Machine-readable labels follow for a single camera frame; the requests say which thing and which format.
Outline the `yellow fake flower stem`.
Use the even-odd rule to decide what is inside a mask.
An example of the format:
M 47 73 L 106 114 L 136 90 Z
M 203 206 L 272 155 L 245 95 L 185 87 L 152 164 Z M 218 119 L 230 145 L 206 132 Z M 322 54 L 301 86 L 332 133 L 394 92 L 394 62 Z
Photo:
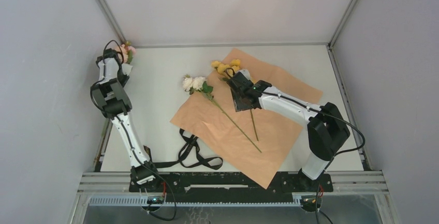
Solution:
M 233 59 L 231 61 L 231 64 L 223 64 L 220 61 L 213 61 L 211 63 L 211 67 L 219 75 L 222 76 L 221 80 L 225 81 L 225 82 L 228 81 L 236 72 L 241 70 L 240 66 L 241 66 L 241 61 L 239 59 Z M 234 98 L 234 101 L 235 101 L 236 111 L 243 110 L 244 103 L 242 102 L 242 100 L 238 100 L 238 95 L 236 93 L 234 93 L 233 91 L 232 91 L 232 97 Z M 259 137 L 258 137 L 255 119 L 254 119 L 254 115 L 253 115 L 252 110 L 250 110 L 250 116 L 251 116 L 251 121 L 252 121 L 252 125 L 253 125 L 253 131 L 254 131 L 254 134 L 256 136 L 256 140 L 257 140 L 257 142 L 259 142 Z

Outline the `orange wrapping paper sheet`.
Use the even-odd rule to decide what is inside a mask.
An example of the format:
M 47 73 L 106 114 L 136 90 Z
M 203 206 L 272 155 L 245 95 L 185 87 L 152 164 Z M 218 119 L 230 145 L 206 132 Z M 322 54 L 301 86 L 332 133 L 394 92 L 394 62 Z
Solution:
M 260 61 L 235 48 L 223 63 L 231 64 L 233 59 L 241 61 L 240 68 L 247 69 L 253 80 L 267 81 L 282 92 L 309 103 L 318 103 L 322 97 L 321 90 L 300 81 L 281 67 Z M 207 83 L 214 87 L 215 100 L 256 143 L 262 153 L 200 93 L 190 95 L 171 119 L 171 123 L 199 137 L 214 153 L 261 187 L 267 188 L 302 132 L 302 125 L 272 111 L 253 110 L 259 137 L 257 142 L 250 111 L 235 111 L 230 87 L 221 78 L 217 72 L 212 72 L 207 77 Z

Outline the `white fake flower stem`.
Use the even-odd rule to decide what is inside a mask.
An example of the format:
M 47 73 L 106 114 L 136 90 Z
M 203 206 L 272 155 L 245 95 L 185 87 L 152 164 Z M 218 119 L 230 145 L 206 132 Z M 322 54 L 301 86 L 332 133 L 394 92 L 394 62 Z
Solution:
M 245 138 L 253 145 L 258 152 L 262 153 L 261 149 L 256 145 L 256 143 L 245 133 L 245 131 L 231 118 L 231 116 L 224 110 L 224 108 L 215 100 L 213 95 L 214 87 L 207 83 L 206 77 L 191 77 L 186 74 L 182 80 L 182 88 L 185 92 L 190 95 L 194 93 L 200 93 L 205 99 L 207 99 L 211 104 L 216 106 L 233 125 L 245 136 Z

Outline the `pink fake flower stem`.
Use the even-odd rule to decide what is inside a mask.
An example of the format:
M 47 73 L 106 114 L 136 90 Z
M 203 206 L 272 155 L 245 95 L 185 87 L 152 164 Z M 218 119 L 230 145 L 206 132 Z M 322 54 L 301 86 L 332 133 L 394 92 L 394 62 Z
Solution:
M 131 45 L 130 41 L 126 41 L 120 46 L 115 46 L 114 49 L 122 63 L 130 64 L 136 55 L 136 49 Z

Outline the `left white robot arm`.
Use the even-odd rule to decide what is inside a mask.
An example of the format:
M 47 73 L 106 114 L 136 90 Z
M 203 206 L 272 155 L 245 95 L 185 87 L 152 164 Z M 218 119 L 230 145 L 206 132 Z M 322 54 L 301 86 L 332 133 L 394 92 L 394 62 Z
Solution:
M 120 134 L 130 163 L 131 184 L 140 189 L 156 191 L 163 180 L 151 156 L 138 140 L 130 114 L 132 103 L 121 83 L 128 76 L 123 74 L 119 55 L 121 52 L 105 48 L 103 54 L 97 58 L 99 79 L 90 87 L 91 100 Z

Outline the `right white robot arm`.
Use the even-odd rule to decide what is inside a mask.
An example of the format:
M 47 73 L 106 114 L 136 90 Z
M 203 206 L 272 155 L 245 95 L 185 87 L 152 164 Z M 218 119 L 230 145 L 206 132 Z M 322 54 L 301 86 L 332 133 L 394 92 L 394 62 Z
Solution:
M 226 82 L 245 110 L 272 111 L 306 128 L 311 153 L 299 171 L 299 184 L 306 191 L 312 191 L 319 185 L 320 176 L 336 156 L 350 151 L 341 148 L 352 130 L 362 139 L 354 150 L 358 151 L 365 145 L 363 133 L 344 120 L 339 108 L 331 102 L 321 106 L 288 95 L 269 82 L 259 80 L 253 83 L 243 70 Z

